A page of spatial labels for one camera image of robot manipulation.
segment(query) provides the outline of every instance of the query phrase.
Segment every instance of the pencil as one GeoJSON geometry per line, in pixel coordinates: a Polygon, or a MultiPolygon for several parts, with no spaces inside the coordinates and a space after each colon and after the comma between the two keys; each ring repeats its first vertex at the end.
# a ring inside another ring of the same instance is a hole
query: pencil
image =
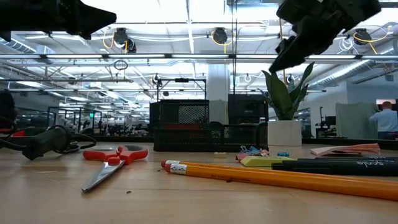
{"type": "MultiPolygon", "coordinates": [[[[199,162],[182,162],[182,161],[175,161],[175,160],[167,160],[162,161],[161,166],[165,167],[167,164],[183,164],[183,165],[190,165],[190,166],[197,166],[197,167],[207,167],[207,168],[219,168],[219,169],[228,169],[228,170],[242,170],[242,171],[253,171],[253,172],[262,172],[265,174],[280,174],[281,170],[267,170],[267,169],[255,169],[255,168],[246,168],[246,167],[237,167],[237,166],[223,166],[223,165],[214,165],[214,164],[204,164],[199,162]]],[[[284,171],[285,174],[291,174],[296,176],[306,176],[306,177],[324,177],[324,174],[311,174],[305,172],[294,172],[294,171],[284,171]]],[[[328,175],[330,179],[344,179],[344,180],[357,180],[358,178],[355,177],[342,177],[342,176],[335,176],[335,175],[328,175]]],[[[383,182],[383,180],[376,180],[373,179],[374,182],[383,182]]]]}
{"type": "Polygon", "coordinates": [[[232,180],[252,184],[291,187],[346,195],[357,195],[387,200],[398,200],[398,182],[385,180],[351,178],[350,180],[330,175],[295,175],[295,172],[277,171],[274,173],[198,167],[185,164],[167,164],[167,172],[173,174],[232,180]]]}

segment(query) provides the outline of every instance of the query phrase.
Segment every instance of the scissors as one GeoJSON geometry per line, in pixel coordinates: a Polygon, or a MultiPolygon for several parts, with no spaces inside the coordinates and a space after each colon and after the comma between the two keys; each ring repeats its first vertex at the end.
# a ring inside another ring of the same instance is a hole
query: scissors
{"type": "Polygon", "coordinates": [[[123,165],[129,165],[132,161],[143,159],[147,155],[148,150],[139,146],[119,146],[115,151],[84,151],[83,157],[86,160],[103,161],[103,165],[81,190],[84,193],[88,192],[123,165]]]}

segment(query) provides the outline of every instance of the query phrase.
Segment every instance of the blue shirt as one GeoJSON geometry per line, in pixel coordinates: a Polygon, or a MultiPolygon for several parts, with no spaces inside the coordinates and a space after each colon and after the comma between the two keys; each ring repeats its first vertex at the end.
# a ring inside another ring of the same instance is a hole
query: blue shirt
{"type": "Polygon", "coordinates": [[[398,114],[396,111],[384,109],[382,112],[375,113],[371,116],[370,120],[377,122],[378,132],[398,131],[398,114]]]}

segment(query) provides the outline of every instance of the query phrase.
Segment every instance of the scissors blade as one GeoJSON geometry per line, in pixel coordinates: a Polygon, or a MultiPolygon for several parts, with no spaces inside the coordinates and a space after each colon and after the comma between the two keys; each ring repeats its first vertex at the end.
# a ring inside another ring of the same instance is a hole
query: scissors blade
{"type": "Polygon", "coordinates": [[[109,177],[116,170],[118,170],[121,166],[123,166],[124,161],[120,161],[119,165],[109,165],[108,162],[104,162],[100,169],[91,177],[91,179],[86,183],[81,190],[86,193],[91,190],[93,187],[98,185],[101,181],[109,177]]]}

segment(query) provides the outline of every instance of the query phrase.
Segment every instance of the wooden table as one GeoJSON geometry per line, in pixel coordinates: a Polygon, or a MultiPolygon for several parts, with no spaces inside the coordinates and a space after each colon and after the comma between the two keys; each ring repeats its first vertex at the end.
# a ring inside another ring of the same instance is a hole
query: wooden table
{"type": "MultiPolygon", "coordinates": [[[[309,157],[309,147],[319,146],[271,148],[271,154],[309,157]]],[[[239,165],[234,154],[214,159],[212,153],[150,151],[146,161],[123,167],[83,194],[81,187],[100,162],[85,161],[81,153],[51,152],[28,161],[2,149],[1,223],[398,223],[398,202],[166,174],[162,159],[239,165]]]]}

